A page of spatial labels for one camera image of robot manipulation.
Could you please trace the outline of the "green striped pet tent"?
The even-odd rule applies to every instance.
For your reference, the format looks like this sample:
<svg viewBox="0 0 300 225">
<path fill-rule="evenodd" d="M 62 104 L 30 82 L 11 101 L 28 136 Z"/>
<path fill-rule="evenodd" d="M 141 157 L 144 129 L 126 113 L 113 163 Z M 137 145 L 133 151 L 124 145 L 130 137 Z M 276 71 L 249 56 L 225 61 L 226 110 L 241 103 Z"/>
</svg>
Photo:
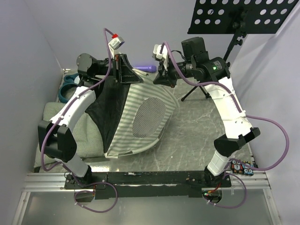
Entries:
<svg viewBox="0 0 300 225">
<path fill-rule="evenodd" d="M 133 155 L 153 147 L 179 107 L 177 98 L 166 87 L 153 84 L 152 75 L 134 71 L 141 83 L 122 84 L 108 77 L 99 97 L 86 109 L 101 133 L 106 158 Z"/>
</svg>

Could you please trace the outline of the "green checkered pet cushion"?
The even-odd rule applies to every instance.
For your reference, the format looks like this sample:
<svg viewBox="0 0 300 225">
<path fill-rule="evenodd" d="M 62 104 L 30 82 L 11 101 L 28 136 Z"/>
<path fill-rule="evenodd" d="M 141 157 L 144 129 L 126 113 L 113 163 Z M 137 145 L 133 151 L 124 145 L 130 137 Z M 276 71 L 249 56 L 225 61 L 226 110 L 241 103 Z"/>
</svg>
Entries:
<svg viewBox="0 0 300 225">
<path fill-rule="evenodd" d="M 64 103 L 49 102 L 45 105 L 43 120 L 49 121 L 63 107 Z M 97 158 L 104 156 L 104 147 L 101 133 L 87 114 L 83 113 L 73 129 L 73 137 L 77 144 L 76 153 L 81 158 Z"/>
</svg>

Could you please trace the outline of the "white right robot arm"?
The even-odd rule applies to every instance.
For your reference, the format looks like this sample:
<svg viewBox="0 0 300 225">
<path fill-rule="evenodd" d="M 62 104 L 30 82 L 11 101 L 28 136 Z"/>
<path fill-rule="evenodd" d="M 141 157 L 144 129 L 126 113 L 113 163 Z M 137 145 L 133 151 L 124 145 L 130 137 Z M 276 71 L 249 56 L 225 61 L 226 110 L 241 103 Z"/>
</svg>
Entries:
<svg viewBox="0 0 300 225">
<path fill-rule="evenodd" d="M 204 39 L 193 37 L 181 42 L 183 61 L 176 62 L 169 45 L 155 45 L 152 57 L 159 62 L 153 83 L 174 88 L 178 79 L 194 87 L 204 87 L 213 100 L 225 127 L 225 134 L 214 141 L 215 153 L 205 168 L 205 183 L 214 187 L 229 160 L 246 143 L 260 135 L 260 130 L 248 121 L 241 108 L 225 60 L 209 58 Z"/>
</svg>

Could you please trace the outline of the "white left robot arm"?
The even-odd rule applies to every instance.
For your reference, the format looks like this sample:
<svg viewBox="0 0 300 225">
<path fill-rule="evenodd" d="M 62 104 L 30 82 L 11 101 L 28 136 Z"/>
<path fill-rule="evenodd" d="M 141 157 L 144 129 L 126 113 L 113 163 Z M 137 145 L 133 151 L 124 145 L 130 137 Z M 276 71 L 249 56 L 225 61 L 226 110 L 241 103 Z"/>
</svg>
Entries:
<svg viewBox="0 0 300 225">
<path fill-rule="evenodd" d="M 125 53 L 109 54 L 104 60 L 82 53 L 77 58 L 77 88 L 62 110 L 49 121 L 42 120 L 38 125 L 38 140 L 41 152 L 41 166 L 44 156 L 53 158 L 57 165 L 72 173 L 77 185 L 88 188 L 92 184 L 91 167 L 76 153 L 77 144 L 73 129 L 86 111 L 101 94 L 109 76 L 121 85 L 141 83 L 141 77 L 134 71 Z"/>
</svg>

